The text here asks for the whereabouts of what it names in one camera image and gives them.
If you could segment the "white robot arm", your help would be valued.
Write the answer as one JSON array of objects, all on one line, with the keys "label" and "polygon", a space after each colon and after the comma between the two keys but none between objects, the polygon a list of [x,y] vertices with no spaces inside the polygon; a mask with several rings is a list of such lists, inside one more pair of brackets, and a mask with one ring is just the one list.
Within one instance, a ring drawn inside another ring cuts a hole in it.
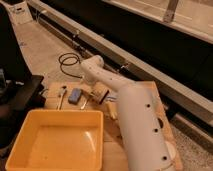
[{"label": "white robot arm", "polygon": [[95,55],[81,62],[84,79],[117,93],[116,108],[129,171],[175,171],[156,112],[156,98],[144,85],[103,68]]}]

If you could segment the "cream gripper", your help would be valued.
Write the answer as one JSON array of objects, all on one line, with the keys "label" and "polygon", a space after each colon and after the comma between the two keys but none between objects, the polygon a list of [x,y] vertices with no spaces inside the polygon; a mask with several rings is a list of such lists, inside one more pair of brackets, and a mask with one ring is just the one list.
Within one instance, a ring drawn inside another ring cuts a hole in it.
[{"label": "cream gripper", "polygon": [[102,99],[109,92],[102,83],[96,83],[91,87],[90,95],[95,99]]}]

